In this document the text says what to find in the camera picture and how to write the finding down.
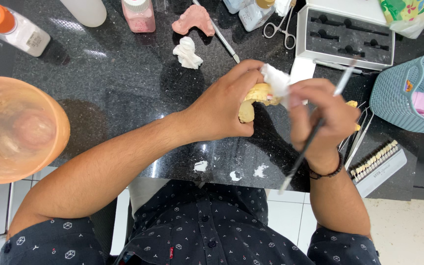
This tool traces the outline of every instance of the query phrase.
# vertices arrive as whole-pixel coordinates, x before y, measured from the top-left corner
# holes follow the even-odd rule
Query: rubber mixing bowl
[[[50,164],[69,137],[68,117],[52,97],[26,82],[0,77],[0,184]]]

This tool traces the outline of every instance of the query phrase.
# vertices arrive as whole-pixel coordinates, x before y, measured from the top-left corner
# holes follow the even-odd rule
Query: wrist
[[[336,148],[315,154],[308,154],[305,158],[309,163],[309,168],[322,176],[335,172],[340,164],[340,155]]]
[[[168,122],[171,123],[170,130],[174,134],[174,139],[178,147],[199,141],[197,139],[197,132],[194,131],[194,127],[192,126],[194,122],[188,118],[188,115],[184,111],[173,112],[164,119],[168,119]]]

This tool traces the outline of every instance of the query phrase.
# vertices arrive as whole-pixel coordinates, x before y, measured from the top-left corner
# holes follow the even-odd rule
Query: hand
[[[240,123],[239,109],[251,87],[264,82],[259,71],[263,64],[256,60],[240,62],[180,112],[192,142],[253,135],[253,122]]]
[[[323,117],[324,125],[305,153],[310,168],[321,175],[332,173],[339,164],[336,146],[354,133],[354,123],[361,112],[345,104],[341,95],[333,96],[335,86],[322,78],[307,79],[290,86],[289,117],[292,121],[291,142],[297,151],[302,151],[310,131]],[[317,109],[309,117],[308,99]]]

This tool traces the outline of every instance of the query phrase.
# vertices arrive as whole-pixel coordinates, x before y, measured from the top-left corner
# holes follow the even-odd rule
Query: dark patterned shirt
[[[306,256],[267,226],[264,189],[172,180],[135,213],[116,265],[380,264],[365,236],[319,228]],[[48,220],[11,237],[0,264],[101,265],[88,218]]]

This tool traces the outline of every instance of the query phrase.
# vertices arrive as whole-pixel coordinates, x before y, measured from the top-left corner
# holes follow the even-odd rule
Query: person
[[[246,93],[263,82],[262,62],[245,60],[213,83],[191,106],[117,136],[78,155],[26,195],[10,225],[0,263],[104,264],[89,216],[114,200],[168,151],[198,141],[251,136],[240,123]],[[267,224],[262,189],[221,184],[197,187],[171,180],[139,207],[128,243],[115,264],[292,265],[380,264],[368,213],[336,146],[354,131],[359,110],[333,97],[326,79],[290,86],[291,142],[301,150],[318,118],[325,118],[305,154],[310,202],[318,222],[307,256]],[[302,105],[318,106],[311,116]]]

